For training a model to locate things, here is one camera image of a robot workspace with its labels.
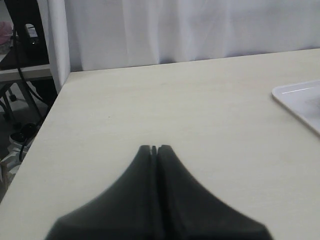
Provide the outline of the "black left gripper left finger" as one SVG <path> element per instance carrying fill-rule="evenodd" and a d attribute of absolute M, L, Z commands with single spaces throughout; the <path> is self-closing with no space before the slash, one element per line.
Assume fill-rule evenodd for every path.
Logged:
<path fill-rule="evenodd" d="M 60 217 L 48 240 L 158 240 L 157 150 L 142 145 L 125 172 L 102 194 Z"/>

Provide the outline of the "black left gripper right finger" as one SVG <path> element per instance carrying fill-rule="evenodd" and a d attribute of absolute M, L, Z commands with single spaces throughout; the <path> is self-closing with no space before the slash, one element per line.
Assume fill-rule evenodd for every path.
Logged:
<path fill-rule="evenodd" d="M 173 148 L 157 152 L 157 188 L 167 240 L 271 240 L 267 227 L 214 196 Z"/>

